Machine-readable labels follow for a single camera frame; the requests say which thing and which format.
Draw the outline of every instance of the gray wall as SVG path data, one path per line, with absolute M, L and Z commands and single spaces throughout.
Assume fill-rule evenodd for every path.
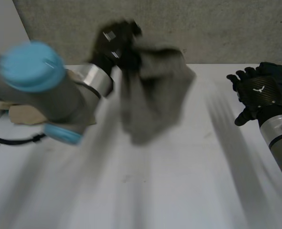
M 86 57 L 97 27 L 134 18 L 167 36 L 187 63 L 282 63 L 282 0 L 14 0 L 30 39 L 67 64 Z
M 0 0 L 0 54 L 13 45 L 28 40 L 13 2 Z

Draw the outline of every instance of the robotic hand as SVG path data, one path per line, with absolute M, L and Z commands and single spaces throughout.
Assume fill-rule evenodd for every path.
M 228 75 L 240 102 L 246 108 L 235 120 L 237 126 L 257 119 L 261 134 L 282 171 L 282 91 L 263 68 L 245 68 Z
M 138 68 L 139 56 L 131 50 L 132 39 L 141 33 L 135 22 L 103 27 L 90 60 L 72 81 L 59 55 L 41 42 L 14 47 L 0 58 L 0 100 L 36 107 L 47 119 L 44 135 L 69 144 L 80 142 L 89 117 L 101 99 L 113 89 L 115 65 Z M 8 145 L 30 142 L 0 141 Z

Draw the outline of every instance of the white tabletop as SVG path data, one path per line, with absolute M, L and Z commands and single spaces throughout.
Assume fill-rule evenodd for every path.
M 233 124 L 225 77 L 247 66 L 191 64 L 181 123 L 144 147 L 121 128 L 119 84 L 79 147 L 0 145 L 0 229 L 282 228 L 282 174 L 257 122 Z M 0 119 L 0 137 L 40 129 Z

